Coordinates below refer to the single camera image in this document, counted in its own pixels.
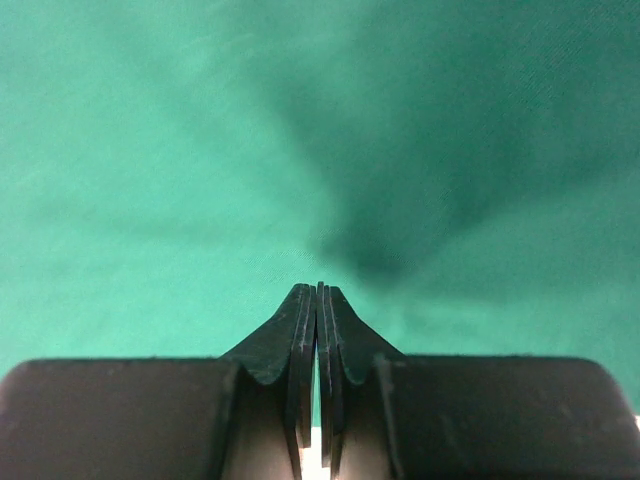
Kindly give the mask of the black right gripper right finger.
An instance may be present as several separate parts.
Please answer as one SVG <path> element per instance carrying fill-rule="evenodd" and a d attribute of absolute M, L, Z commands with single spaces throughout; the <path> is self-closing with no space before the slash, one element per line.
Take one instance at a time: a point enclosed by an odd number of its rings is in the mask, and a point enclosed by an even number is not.
<path fill-rule="evenodd" d="M 334 479 L 635 479 L 617 381 L 575 357 L 410 355 L 317 290 L 322 462 Z"/>

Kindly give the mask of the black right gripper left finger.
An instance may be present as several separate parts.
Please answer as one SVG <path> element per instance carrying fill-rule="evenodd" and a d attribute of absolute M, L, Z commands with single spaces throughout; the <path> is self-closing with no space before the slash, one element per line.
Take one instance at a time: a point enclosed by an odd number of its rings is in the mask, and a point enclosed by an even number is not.
<path fill-rule="evenodd" d="M 5 479 L 298 479 L 316 290 L 218 358 L 34 359 L 1 382 Z"/>

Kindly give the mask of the dark green surgical cloth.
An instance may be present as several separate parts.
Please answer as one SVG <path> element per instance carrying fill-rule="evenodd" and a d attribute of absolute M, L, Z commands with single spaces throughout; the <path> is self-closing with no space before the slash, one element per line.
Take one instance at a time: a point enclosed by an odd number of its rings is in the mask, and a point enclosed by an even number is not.
<path fill-rule="evenodd" d="M 3 369 L 217 356 L 319 281 L 637 400 L 638 3 L 2 3 Z"/>

